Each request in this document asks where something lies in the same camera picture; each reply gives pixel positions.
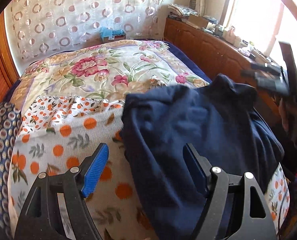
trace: black device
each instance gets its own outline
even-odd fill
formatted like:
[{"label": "black device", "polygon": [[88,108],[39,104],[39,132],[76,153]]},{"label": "black device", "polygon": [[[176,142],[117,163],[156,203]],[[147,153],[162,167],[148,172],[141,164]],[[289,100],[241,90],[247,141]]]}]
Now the black device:
[{"label": "black device", "polygon": [[[297,68],[293,51],[289,43],[280,41],[279,44],[286,63],[287,73],[276,64],[251,63],[252,70],[242,70],[241,75],[254,78],[259,89],[275,95],[277,103],[279,103],[280,98],[283,98],[285,103],[297,106]],[[257,70],[268,73],[269,77],[262,76]],[[292,115],[289,115],[288,119],[288,135],[295,142],[297,141],[297,120]]]},{"label": "black device", "polygon": [[[228,236],[225,239],[276,238],[269,208],[253,174],[246,172],[243,176],[237,176],[225,173],[220,167],[212,167],[192,144],[187,144],[183,151],[196,188],[207,198],[190,240],[215,239],[229,193],[234,193],[235,197]],[[40,173],[25,200],[16,227],[15,240],[68,239],[63,229],[57,193],[64,193],[76,239],[101,240],[84,198],[93,192],[97,183],[97,180],[92,181],[89,172],[102,172],[107,156],[108,147],[101,143],[92,156],[85,158],[79,167],[73,167],[65,174],[49,177],[44,172]],[[102,160],[100,165],[96,163],[97,158]]]}]

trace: bright window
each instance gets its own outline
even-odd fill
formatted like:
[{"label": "bright window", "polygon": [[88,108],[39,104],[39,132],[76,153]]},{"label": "bright window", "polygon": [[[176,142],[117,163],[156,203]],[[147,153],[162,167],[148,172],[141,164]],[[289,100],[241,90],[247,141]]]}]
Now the bright window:
[{"label": "bright window", "polygon": [[297,66],[297,21],[281,0],[237,0],[230,25],[237,36],[252,41],[256,49],[283,67],[278,41],[289,42]]}]

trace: black metal bracket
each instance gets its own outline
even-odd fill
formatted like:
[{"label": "black metal bracket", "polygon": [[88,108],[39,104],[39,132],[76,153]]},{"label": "black metal bracket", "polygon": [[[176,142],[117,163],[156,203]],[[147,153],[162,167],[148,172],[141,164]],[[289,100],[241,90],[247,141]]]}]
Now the black metal bracket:
[{"label": "black metal bracket", "polygon": [[205,157],[197,153],[192,144],[187,144],[184,151],[194,160],[188,165],[190,172],[198,168],[193,167],[192,163],[198,163],[205,175],[204,179],[196,180],[197,177],[191,173],[195,185],[203,183],[208,188],[207,192],[201,192],[207,201],[190,240],[216,239],[228,193],[234,193],[234,203],[228,236],[225,239],[276,239],[269,208],[252,173],[246,172],[243,176],[237,176],[227,174],[220,167],[212,167]]},{"label": "black metal bracket", "polygon": [[[246,172],[243,176],[237,176],[227,174],[220,167],[212,167],[192,144],[187,144],[184,152],[196,188],[207,198],[191,240],[216,238],[229,193],[234,193],[234,204],[225,239],[276,238],[268,206],[253,174]],[[84,198],[94,191],[108,153],[107,145],[102,143],[79,167],[73,167],[65,174],[49,177],[45,172],[40,173],[25,200],[15,240],[68,239],[63,229],[57,193],[64,193],[76,239],[102,240]]]},{"label": "black metal bracket", "polygon": [[14,239],[68,240],[57,198],[57,193],[64,193],[67,212],[77,239],[102,240],[84,198],[94,191],[108,155],[108,146],[101,143],[79,167],[72,167],[66,173],[52,177],[45,172],[40,173],[25,200]]}]

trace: wooden dresser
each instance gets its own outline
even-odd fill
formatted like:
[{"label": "wooden dresser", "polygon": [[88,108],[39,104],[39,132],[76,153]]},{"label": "wooden dresser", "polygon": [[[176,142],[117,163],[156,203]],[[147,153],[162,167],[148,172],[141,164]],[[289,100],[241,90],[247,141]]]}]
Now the wooden dresser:
[{"label": "wooden dresser", "polygon": [[[210,79],[222,73],[237,83],[255,86],[254,80],[240,75],[242,69],[250,69],[252,60],[226,41],[169,18],[166,19],[164,40],[183,51]],[[266,92],[258,91],[258,94],[279,119],[273,99]]]}]

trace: navy blue cloth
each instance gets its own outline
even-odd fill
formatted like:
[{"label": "navy blue cloth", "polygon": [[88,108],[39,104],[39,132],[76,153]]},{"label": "navy blue cloth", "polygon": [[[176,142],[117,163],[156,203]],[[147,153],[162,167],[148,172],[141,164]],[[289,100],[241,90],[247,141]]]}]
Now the navy blue cloth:
[{"label": "navy blue cloth", "polygon": [[12,85],[12,87],[10,87],[10,89],[8,90],[8,92],[6,93],[6,95],[4,96],[3,102],[10,102],[15,89],[19,86],[20,83],[21,83],[21,80],[20,79],[18,79],[17,81],[14,82],[14,84]]},{"label": "navy blue cloth", "polygon": [[195,75],[203,78],[205,81],[211,83],[212,80],[205,75],[205,73],[182,52],[179,48],[174,46],[172,43],[164,41],[170,48],[168,49],[175,57],[177,57],[181,62],[183,62],[190,70],[193,71]]},{"label": "navy blue cloth", "polygon": [[183,159],[186,143],[227,173],[252,172],[266,191],[284,152],[254,110],[256,98],[255,88],[221,74],[203,88],[178,85],[127,95],[125,155],[160,240],[188,239],[205,204]]}]

